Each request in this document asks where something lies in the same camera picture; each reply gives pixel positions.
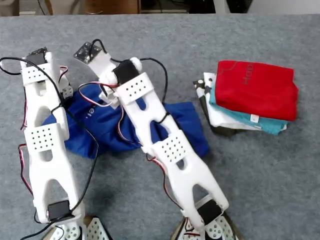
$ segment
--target gray carpet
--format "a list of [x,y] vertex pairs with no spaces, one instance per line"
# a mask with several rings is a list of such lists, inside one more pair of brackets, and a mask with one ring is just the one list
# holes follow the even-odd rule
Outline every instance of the gray carpet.
[[[101,38],[116,59],[154,57],[169,73],[168,103],[192,101],[201,118],[212,169],[230,202],[228,213],[247,240],[320,239],[320,16],[118,15],[0,18],[1,56],[22,57],[47,46],[69,66],[74,87],[94,74],[72,54]],[[192,81],[214,72],[219,60],[259,61],[295,69],[298,118],[279,136],[212,134]],[[144,69],[160,95],[162,69]],[[20,76],[0,72],[0,232],[17,240],[40,229],[20,179],[17,145],[25,142]],[[91,160],[68,154],[80,186]],[[169,239],[182,215],[162,189],[161,170],[137,149],[105,154],[84,199],[115,240]]]

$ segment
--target clothing tag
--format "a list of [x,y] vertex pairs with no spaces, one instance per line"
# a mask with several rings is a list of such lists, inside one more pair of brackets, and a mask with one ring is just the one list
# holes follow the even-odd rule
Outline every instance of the clothing tag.
[[259,122],[259,116],[251,114],[250,121],[257,124]]

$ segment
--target red shirt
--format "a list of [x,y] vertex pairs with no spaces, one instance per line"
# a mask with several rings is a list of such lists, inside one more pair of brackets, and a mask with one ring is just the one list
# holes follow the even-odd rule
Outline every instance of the red shirt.
[[294,70],[258,62],[219,61],[216,104],[232,111],[293,121],[298,88]]

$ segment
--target crumpled blue fabric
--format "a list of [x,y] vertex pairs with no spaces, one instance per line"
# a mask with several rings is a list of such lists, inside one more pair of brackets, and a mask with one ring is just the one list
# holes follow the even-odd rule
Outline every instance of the crumpled blue fabric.
[[[90,99],[103,104],[98,97],[101,90],[97,85],[88,85],[81,91]],[[192,145],[194,151],[200,157],[203,157],[209,150],[209,146],[204,137],[201,122],[193,104],[191,102],[165,104],[164,108],[172,115],[178,126],[184,131],[184,134]],[[117,123],[121,117],[120,107],[113,109],[111,107],[96,106],[84,100],[80,94],[76,92],[71,99],[71,105],[68,110],[95,136],[99,143],[99,155],[106,151],[118,153],[134,150],[140,147],[138,143],[131,143],[123,140],[118,134]],[[96,144],[92,137],[68,114],[67,121],[70,138],[65,141],[66,148],[83,157],[91,159],[94,158],[96,153]],[[43,125],[55,122],[55,117],[51,115],[44,121]],[[126,113],[124,113],[120,129],[127,139],[133,142],[138,141],[135,128]],[[158,123],[152,122],[150,124],[150,129],[151,138],[154,143],[164,140],[168,136],[167,131]]]

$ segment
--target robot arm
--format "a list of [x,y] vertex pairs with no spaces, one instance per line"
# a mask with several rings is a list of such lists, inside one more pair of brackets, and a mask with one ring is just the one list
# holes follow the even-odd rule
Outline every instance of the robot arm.
[[[59,86],[60,67],[54,61],[53,54],[46,48],[30,53],[26,60],[44,70],[54,84]],[[33,204],[36,207],[38,219],[41,223],[59,220],[57,221],[59,225],[76,228],[75,236],[71,239],[78,239],[79,226],[84,228],[85,208],[81,202],[71,212],[80,196],[64,143],[69,138],[65,109],[61,105],[61,98],[53,83],[36,67],[21,62],[21,74],[27,100],[27,127],[24,130],[24,136],[29,153],[29,177]],[[68,80],[65,77],[61,80],[63,96],[69,97],[72,95],[71,86],[66,84]],[[54,115],[56,123],[41,126],[44,114],[49,112]],[[67,193],[67,199],[49,202],[47,196],[52,180],[56,180],[62,186]]]
[[[101,83],[118,85],[113,89],[103,86],[100,98],[111,103],[113,108],[121,104],[135,127],[142,151],[156,157],[164,166],[182,214],[190,220],[194,228],[203,230],[207,223],[220,216],[229,206],[208,166],[194,152],[172,116],[167,114],[147,73],[142,72],[141,62],[134,57],[116,67],[104,49],[102,51],[101,48],[93,46],[94,54],[89,54],[90,46],[91,43],[85,43],[74,56],[86,63]],[[145,109],[139,107],[137,100],[144,101]],[[151,121],[158,122],[166,129],[168,137],[165,140],[152,142]],[[214,202],[218,206],[219,210],[213,219],[207,219],[197,210],[193,197],[194,185],[200,185],[207,190],[209,197],[206,201]]]

